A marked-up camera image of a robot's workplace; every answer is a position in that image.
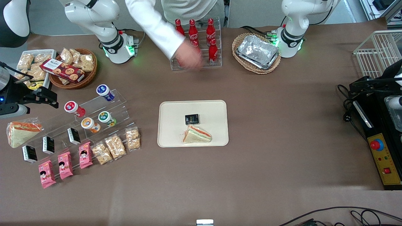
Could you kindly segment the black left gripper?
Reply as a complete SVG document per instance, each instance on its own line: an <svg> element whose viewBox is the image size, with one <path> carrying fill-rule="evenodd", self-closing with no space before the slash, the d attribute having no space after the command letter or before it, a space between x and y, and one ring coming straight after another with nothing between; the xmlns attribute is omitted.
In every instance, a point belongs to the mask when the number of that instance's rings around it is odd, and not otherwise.
<svg viewBox="0 0 402 226"><path fill-rule="evenodd" d="M389 78L379 77L377 79L360 78L349 85L349 97L366 95L369 93L379 92L389 95L401 95L401 77L399 73Z"/></svg>

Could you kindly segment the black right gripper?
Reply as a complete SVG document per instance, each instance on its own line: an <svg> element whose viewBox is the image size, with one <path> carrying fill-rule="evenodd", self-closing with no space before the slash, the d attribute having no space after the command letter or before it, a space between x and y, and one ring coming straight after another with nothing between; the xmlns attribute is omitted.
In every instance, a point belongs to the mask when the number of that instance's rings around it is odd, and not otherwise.
<svg viewBox="0 0 402 226"><path fill-rule="evenodd" d="M37 96L24 83L13 76L1 76L0 105L6 104L47 104L59 108L57 94L46 87L37 89Z"/></svg>

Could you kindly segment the person's bare hand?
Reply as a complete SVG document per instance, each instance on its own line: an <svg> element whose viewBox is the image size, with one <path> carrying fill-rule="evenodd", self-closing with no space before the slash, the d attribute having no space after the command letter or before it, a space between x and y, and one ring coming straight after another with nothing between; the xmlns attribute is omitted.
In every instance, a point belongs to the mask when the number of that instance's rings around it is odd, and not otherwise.
<svg viewBox="0 0 402 226"><path fill-rule="evenodd" d="M175 57L181 68L195 69L203 66L202 54L187 40L178 47Z"/></svg>

